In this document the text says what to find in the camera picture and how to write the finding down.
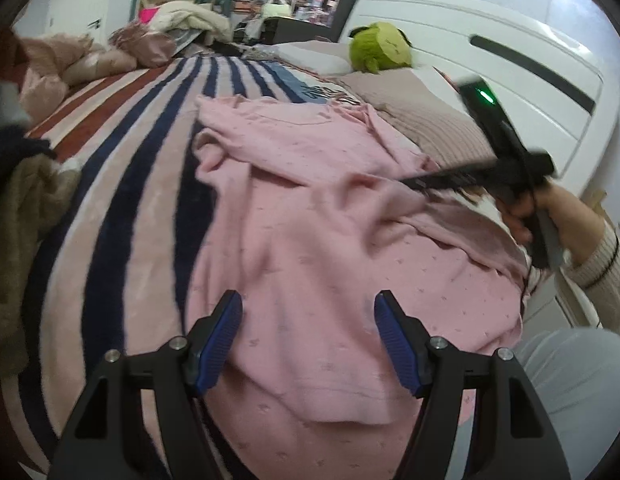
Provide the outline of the person's right hand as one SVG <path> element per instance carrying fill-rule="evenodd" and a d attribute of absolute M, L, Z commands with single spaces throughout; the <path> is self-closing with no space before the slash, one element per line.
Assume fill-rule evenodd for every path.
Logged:
<path fill-rule="evenodd" d="M 511 205 L 496 200 L 496 208 L 519 245 L 527 245 L 534 238 L 524 226 L 524 220 L 534 211 L 546 211 L 556 226 L 560 244 L 570 252 L 576 266 L 592 256 L 606 230 L 606 222 L 602 217 L 577 196 L 554 183 L 537 188 L 532 195 L 523 194 Z"/>

